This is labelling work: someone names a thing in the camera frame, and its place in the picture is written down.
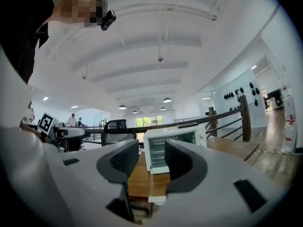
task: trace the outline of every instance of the wooden railing post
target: wooden railing post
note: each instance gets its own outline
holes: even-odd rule
[[[242,125],[243,125],[243,141],[249,142],[251,138],[251,127],[250,127],[250,111],[248,109],[248,103],[246,96],[241,96],[241,107],[243,111],[242,115]]]
[[[209,109],[209,116],[215,115],[214,107],[210,107],[210,108],[208,108],[208,109]],[[210,121],[210,128],[211,128],[212,130],[217,128],[216,120],[211,120],[211,121]],[[212,134],[212,136],[215,136],[215,137],[218,136],[217,131],[213,131],[211,134]]]

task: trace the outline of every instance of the black chair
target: black chair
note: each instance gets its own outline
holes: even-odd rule
[[[127,129],[126,119],[111,120],[106,123],[106,125],[104,126],[104,131],[101,134],[102,146],[106,146],[106,145],[115,143],[115,142],[107,141],[108,136],[113,135],[113,134],[131,134],[131,135],[133,135],[133,138],[130,136],[126,140],[137,138],[137,135],[135,132]]]

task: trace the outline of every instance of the office chair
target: office chair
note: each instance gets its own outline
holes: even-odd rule
[[[111,120],[104,126],[104,131],[101,134],[101,143],[102,146],[106,146],[116,142],[133,140],[136,138],[136,133],[127,129],[125,119]]]

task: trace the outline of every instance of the black slot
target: black slot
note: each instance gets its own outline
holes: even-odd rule
[[[234,185],[252,213],[266,203],[266,200],[248,180],[236,181]]]
[[[79,160],[76,159],[76,158],[72,158],[72,159],[68,159],[68,160],[63,161],[63,163],[64,163],[66,166],[71,165],[71,164],[74,164],[74,163],[77,163],[77,162],[79,162]]]

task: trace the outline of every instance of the light fixture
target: light fixture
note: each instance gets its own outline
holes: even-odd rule
[[[164,100],[163,100],[164,103],[169,103],[171,102],[171,99],[169,97],[166,97]]]
[[[126,109],[126,108],[127,107],[124,104],[120,105],[120,107],[119,107],[119,109]]]

